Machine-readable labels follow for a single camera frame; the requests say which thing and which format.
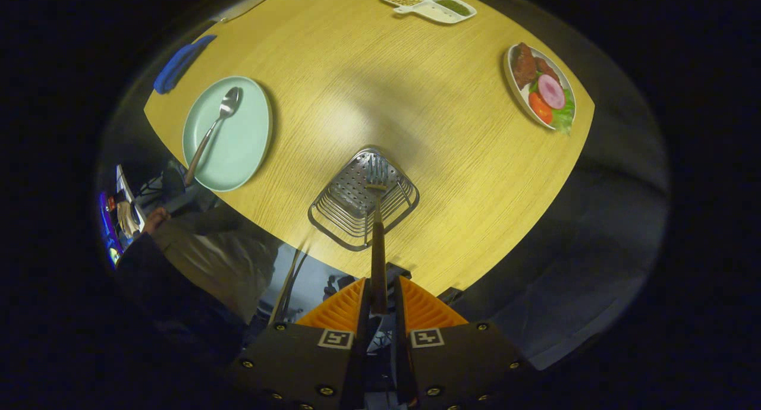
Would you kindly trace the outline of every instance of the lettuce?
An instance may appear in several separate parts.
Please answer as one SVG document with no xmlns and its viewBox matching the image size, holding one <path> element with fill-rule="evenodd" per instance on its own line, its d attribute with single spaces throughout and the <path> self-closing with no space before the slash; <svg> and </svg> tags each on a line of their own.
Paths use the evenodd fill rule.
<svg viewBox="0 0 761 410">
<path fill-rule="evenodd" d="M 563 89 L 563 92 L 565 93 L 565 107 L 560 110 L 552 110 L 552 122 L 549 125 L 568 135 L 571 134 L 571 123 L 573 122 L 576 104 L 573 102 L 570 90 Z"/>
<path fill-rule="evenodd" d="M 541 71 L 536 72 L 536 79 L 531 82 L 528 87 L 528 93 L 536 92 L 539 89 L 539 77 L 542 75 Z"/>
</svg>

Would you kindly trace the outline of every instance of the white plate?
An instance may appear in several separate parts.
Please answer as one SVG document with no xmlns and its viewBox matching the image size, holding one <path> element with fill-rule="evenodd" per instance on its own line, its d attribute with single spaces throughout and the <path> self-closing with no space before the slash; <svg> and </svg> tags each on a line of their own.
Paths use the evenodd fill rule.
<svg viewBox="0 0 761 410">
<path fill-rule="evenodd" d="M 513 54 L 514 50 L 516 50 L 518 45 L 512 45 L 508 52 L 505 52 L 505 57 L 503 60 L 503 67 L 505 68 L 505 75 L 508 77 L 508 85 L 510 89 L 512 90 L 515 98 L 519 101 L 519 104 L 524 108 L 524 110 L 527 112 L 527 114 L 534 118 L 538 123 L 541 123 L 544 126 L 547 126 L 547 128 L 555 129 L 554 126 L 547 125 L 544 123 L 543 120 L 539 118 L 538 115 L 536 115 L 535 112 L 531 109 L 531 106 L 529 106 L 528 103 L 528 88 L 531 87 L 531 84 L 525 85 L 522 90 L 519 90 L 518 84 L 515 81 L 515 76 L 513 74 Z M 576 106 L 576 96 L 573 93 L 573 88 L 571 87 L 571 83 L 568 82 L 568 79 L 565 77 L 565 74 L 563 74 L 562 71 L 560 71 L 560 67 L 555 65 L 554 62 L 552 62 L 551 59 L 547 55 L 544 55 L 544 53 L 539 52 L 538 50 L 534 49 L 533 47 L 528 47 L 531 50 L 531 55 L 535 58 L 542 58 L 544 61 L 547 61 L 547 64 L 555 71 L 555 74 L 558 75 L 560 79 L 560 85 L 563 87 L 563 89 L 567 89 L 571 91 L 571 101 L 573 101 L 574 106 Z M 573 121 L 576 120 L 576 110 L 578 109 L 578 106 L 576 106 L 573 110 L 573 119 L 571 119 L 571 129 L 573 129 Z"/>
<path fill-rule="evenodd" d="M 394 3 L 390 0 L 383 0 L 386 3 L 392 4 L 394 6 L 397 6 L 394 9 L 394 12 L 397 14 L 409 14 L 410 12 L 413 12 L 414 14 L 421 15 L 421 17 L 429 18 L 432 21 L 435 21 L 437 23 L 445 23 L 445 24 L 455 24 L 462 22 L 464 20 L 467 20 L 468 18 L 474 17 L 476 15 L 476 9 L 470 6 L 470 4 L 465 3 L 462 0 L 452 0 L 456 1 L 459 4 L 462 4 L 465 6 L 465 8 L 470 11 L 470 15 L 467 17 L 463 17 L 460 14 L 457 14 L 454 10 L 447 9 L 446 7 L 441 6 L 441 4 L 436 3 L 437 1 L 442 0 L 421 0 L 418 4 L 413 4 L 413 6 L 403 6 L 398 3 Z"/>
<path fill-rule="evenodd" d="M 272 110 L 264 90 L 248 77 L 225 77 L 203 91 L 188 112 L 183 128 L 185 164 L 196 155 L 219 117 L 222 97 L 232 87 L 243 89 L 240 105 L 217 125 L 196 169 L 196 180 L 213 191 L 231 191 L 247 182 L 261 165 L 272 136 Z"/>
</svg>

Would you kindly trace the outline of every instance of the light green plate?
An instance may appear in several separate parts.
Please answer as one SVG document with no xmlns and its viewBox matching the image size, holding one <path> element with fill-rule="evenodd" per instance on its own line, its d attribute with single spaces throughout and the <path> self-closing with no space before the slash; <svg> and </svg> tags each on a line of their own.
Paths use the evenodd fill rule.
<svg viewBox="0 0 761 410">
<path fill-rule="evenodd" d="M 196 180 L 214 191 L 231 191 L 247 182 L 261 165 L 272 135 L 272 109 L 262 88 L 248 77 L 225 77 L 203 91 L 190 108 L 183 129 L 185 164 L 193 160 L 232 87 L 243 88 L 240 106 L 217 125 L 196 168 Z"/>
</svg>

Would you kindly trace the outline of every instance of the meat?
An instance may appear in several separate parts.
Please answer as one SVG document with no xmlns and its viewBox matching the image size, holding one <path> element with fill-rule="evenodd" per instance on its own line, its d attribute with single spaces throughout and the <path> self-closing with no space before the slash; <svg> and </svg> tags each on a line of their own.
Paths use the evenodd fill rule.
<svg viewBox="0 0 761 410">
<path fill-rule="evenodd" d="M 543 72 L 544 74 L 548 74 L 550 77 L 555 79 L 555 82 L 560 83 L 558 75 L 555 73 L 552 67 L 547 64 L 547 61 L 544 61 L 543 58 L 535 58 L 535 60 L 536 68 L 539 69 L 539 71 Z"/>
<path fill-rule="evenodd" d="M 536 61 L 533 60 L 531 49 L 523 42 L 518 45 L 518 55 L 513 60 L 513 75 L 519 89 L 536 79 Z"/>
</svg>

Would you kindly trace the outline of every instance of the food tray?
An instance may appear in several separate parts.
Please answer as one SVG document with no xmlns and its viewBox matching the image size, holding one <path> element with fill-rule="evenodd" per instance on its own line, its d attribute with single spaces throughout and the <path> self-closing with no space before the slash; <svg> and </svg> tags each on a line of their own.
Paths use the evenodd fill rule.
<svg viewBox="0 0 761 410">
<path fill-rule="evenodd" d="M 445 23 L 445 24 L 454 24 L 459 23 L 464 20 L 467 20 L 468 18 L 474 17 L 476 15 L 476 9 L 474 9 L 470 4 L 465 3 L 462 0 L 417 0 L 419 2 L 415 4 L 405 5 L 402 4 L 399 1 L 393 1 L 393 0 L 383 0 L 386 3 L 392 4 L 394 6 L 397 6 L 394 9 L 394 12 L 397 12 L 397 14 L 409 14 L 410 12 L 413 12 L 414 14 L 421 15 L 421 17 L 426 17 L 429 20 L 435 21 L 437 23 Z M 460 15 L 457 14 L 454 10 L 447 9 L 444 6 L 441 6 L 441 4 L 437 3 L 438 1 L 455 1 L 459 3 L 460 5 L 464 6 L 465 9 L 468 9 L 468 12 L 470 12 L 470 15 Z"/>
<path fill-rule="evenodd" d="M 367 191 L 367 164 L 373 157 L 388 162 L 386 194 L 380 198 Z M 384 234 L 391 232 L 420 201 L 420 193 L 399 168 L 373 148 L 360 150 L 318 194 L 307 212 L 309 221 L 335 242 L 351 251 L 372 245 L 376 215 L 383 218 Z"/>
<path fill-rule="evenodd" d="M 547 55 L 544 55 L 544 53 L 539 52 L 538 50 L 534 49 L 533 47 L 528 47 L 531 50 L 531 55 L 535 58 L 542 58 L 544 61 L 547 62 L 547 65 L 550 66 L 554 71 L 555 74 L 558 75 L 558 78 L 560 79 L 560 85 L 565 90 L 567 89 L 570 92 L 570 97 L 568 97 L 568 101 L 573 102 L 574 106 L 576 105 L 576 96 L 573 93 L 573 88 L 571 87 L 571 83 L 568 82 L 568 78 L 565 77 L 565 74 L 563 74 L 560 67 L 555 64 L 552 59 L 550 59 Z M 541 123 L 541 125 L 546 126 L 547 128 L 550 128 L 552 130 L 556 130 L 555 126 L 552 126 L 552 124 L 544 123 L 543 120 L 531 109 L 531 106 L 529 105 L 529 93 L 530 93 L 530 85 L 525 85 L 522 89 L 518 88 L 515 75 L 513 73 L 513 60 L 516 56 L 518 50 L 518 45 L 512 45 L 506 52 L 505 57 L 503 58 L 504 68 L 505 68 L 505 76 L 508 78 L 508 85 L 510 87 L 510 90 L 512 91 L 513 95 L 517 99 L 518 103 L 521 104 L 521 107 L 523 107 L 524 111 L 529 115 L 529 117 L 536 120 L 538 123 Z M 574 108 L 573 111 L 573 118 L 571 119 L 571 125 L 568 126 L 568 129 L 565 130 L 565 133 L 570 133 L 571 127 L 573 126 L 573 121 L 576 119 L 576 111 L 577 109 Z"/>
</svg>

